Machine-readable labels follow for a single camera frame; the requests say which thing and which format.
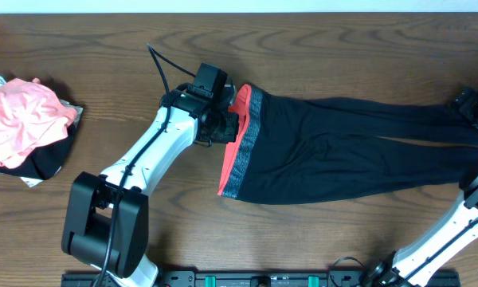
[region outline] pink shirt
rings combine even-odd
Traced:
[[[0,87],[0,167],[19,167],[36,148],[67,137],[76,110],[39,84],[14,79]]]

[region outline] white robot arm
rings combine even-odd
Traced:
[[[101,269],[109,244],[107,235],[113,234],[108,275],[122,286],[151,287],[158,269],[144,255],[148,199],[175,157],[193,142],[210,146],[212,142],[235,141],[238,115],[228,112],[228,107],[236,95],[225,72],[202,63],[192,85],[180,85],[170,97],[164,96],[154,123],[123,157],[99,176],[83,172],[76,178],[69,196],[62,250]],[[119,205],[113,206],[117,196]],[[119,210],[115,222],[96,213],[96,208],[114,207]],[[113,225],[116,231],[110,232]]]
[[[452,207],[437,223],[409,246],[392,254],[373,269],[364,285],[426,286],[450,258],[478,238],[478,165],[460,182]]]

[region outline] wooden table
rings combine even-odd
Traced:
[[[478,14],[0,15],[0,73],[39,77],[85,107],[60,174],[35,188],[0,175],[0,286],[55,286],[92,270],[61,251],[72,181],[114,163],[147,129],[164,93],[146,43],[196,71],[281,96],[444,103],[478,88]],[[174,88],[190,79],[163,64]],[[150,201],[149,258],[222,269],[326,269],[376,262],[449,208],[456,184],[341,202],[254,205],[216,196],[225,147],[179,156]],[[448,264],[478,286],[478,240]]]

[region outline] folded clothing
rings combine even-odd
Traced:
[[[38,79],[0,86],[0,167],[19,167],[36,147],[67,138],[76,116]]]
[[[0,173],[28,179],[50,179],[61,169],[69,154],[76,134],[76,125],[71,124],[67,132],[65,139],[34,149],[19,167],[0,167]]]
[[[296,100],[245,85],[230,111],[243,124],[226,146],[218,194],[246,202],[325,202],[453,183],[478,160],[478,147],[379,137],[478,145],[478,131],[443,105]]]

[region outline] black cloth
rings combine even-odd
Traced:
[[[246,202],[326,202],[455,183],[478,160],[478,147],[381,138],[478,145],[478,131],[443,105],[296,100],[253,88],[249,111],[222,193]]]
[[[22,165],[16,168],[0,167],[0,173],[31,179],[50,179],[61,168],[74,141],[76,133],[74,124],[70,125],[67,131],[67,138],[35,148]]]

